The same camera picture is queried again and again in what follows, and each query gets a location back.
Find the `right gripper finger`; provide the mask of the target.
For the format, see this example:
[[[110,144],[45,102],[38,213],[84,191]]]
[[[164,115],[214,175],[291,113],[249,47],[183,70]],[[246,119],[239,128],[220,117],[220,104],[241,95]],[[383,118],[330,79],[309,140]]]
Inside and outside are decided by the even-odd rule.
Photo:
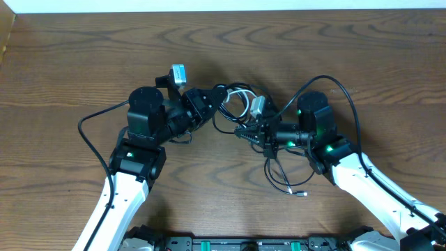
[[[266,121],[249,121],[244,125],[236,127],[234,134],[236,136],[259,136],[261,133],[265,132],[265,127],[267,125]]]
[[[260,132],[235,131],[234,135],[240,139],[246,139],[249,143],[263,146],[266,142],[265,135]]]

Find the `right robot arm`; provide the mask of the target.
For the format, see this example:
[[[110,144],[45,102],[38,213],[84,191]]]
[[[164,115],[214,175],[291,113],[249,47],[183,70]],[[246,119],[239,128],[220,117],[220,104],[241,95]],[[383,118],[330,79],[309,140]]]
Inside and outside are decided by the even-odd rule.
[[[234,133],[263,149],[268,160],[280,147],[298,148],[314,172],[361,202],[391,233],[387,238],[370,227],[351,237],[330,241],[330,250],[434,250],[445,244],[445,214],[407,193],[382,173],[359,144],[337,132],[327,97],[310,92],[298,98],[298,122],[275,116],[263,96],[252,102],[253,121]]]

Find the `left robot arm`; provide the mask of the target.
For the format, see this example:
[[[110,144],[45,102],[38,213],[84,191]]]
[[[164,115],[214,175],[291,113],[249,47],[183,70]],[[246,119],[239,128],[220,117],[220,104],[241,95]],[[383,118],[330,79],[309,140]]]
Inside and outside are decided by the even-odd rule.
[[[109,160],[86,144],[105,171],[105,184],[75,250],[117,250],[135,213],[146,201],[167,159],[163,147],[209,121],[227,97],[223,87],[172,91],[165,100],[156,87],[140,87],[125,101],[128,124],[118,134]]]

